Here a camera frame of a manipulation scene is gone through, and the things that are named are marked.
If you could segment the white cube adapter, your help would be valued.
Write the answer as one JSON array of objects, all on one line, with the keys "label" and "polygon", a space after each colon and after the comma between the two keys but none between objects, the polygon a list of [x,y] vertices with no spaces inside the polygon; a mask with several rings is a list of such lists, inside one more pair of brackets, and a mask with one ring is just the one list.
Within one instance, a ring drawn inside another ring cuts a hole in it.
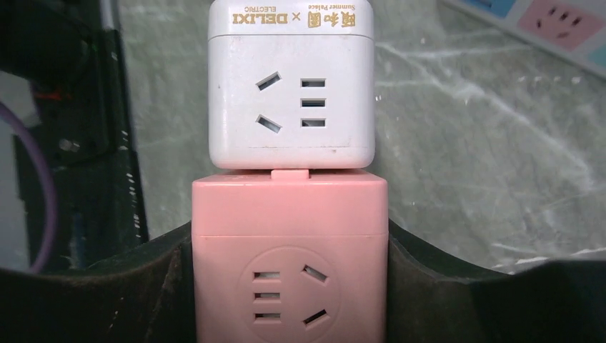
[{"label": "white cube adapter", "polygon": [[209,156],[221,169],[358,169],[375,154],[368,1],[214,1]]}]

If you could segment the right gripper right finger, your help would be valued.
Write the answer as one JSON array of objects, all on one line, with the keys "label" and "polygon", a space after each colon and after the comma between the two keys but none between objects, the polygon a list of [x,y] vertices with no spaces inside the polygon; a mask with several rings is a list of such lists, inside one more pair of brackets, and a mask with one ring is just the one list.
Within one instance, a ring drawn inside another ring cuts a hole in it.
[{"label": "right gripper right finger", "polygon": [[388,342],[603,342],[605,262],[505,274],[389,223]]}]

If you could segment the pink cube adapter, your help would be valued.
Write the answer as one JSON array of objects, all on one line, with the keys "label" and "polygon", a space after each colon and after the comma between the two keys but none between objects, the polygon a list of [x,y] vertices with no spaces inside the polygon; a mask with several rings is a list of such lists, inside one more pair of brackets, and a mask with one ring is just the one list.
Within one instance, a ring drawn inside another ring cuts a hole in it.
[{"label": "pink cube adapter", "polygon": [[383,342],[387,182],[360,169],[192,184],[198,342]]}]

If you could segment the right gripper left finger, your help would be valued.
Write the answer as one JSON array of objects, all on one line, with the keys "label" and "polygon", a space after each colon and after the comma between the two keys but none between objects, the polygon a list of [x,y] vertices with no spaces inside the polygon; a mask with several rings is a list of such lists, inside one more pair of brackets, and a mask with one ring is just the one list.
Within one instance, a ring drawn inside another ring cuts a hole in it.
[{"label": "right gripper left finger", "polygon": [[1,271],[3,342],[194,342],[191,226],[86,269]]}]

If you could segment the white power strip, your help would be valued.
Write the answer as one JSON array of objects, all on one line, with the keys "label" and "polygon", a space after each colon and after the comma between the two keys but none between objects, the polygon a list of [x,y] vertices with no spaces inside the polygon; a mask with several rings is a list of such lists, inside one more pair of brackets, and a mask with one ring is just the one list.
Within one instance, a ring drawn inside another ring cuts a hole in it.
[{"label": "white power strip", "polygon": [[445,3],[605,78],[605,0]]}]

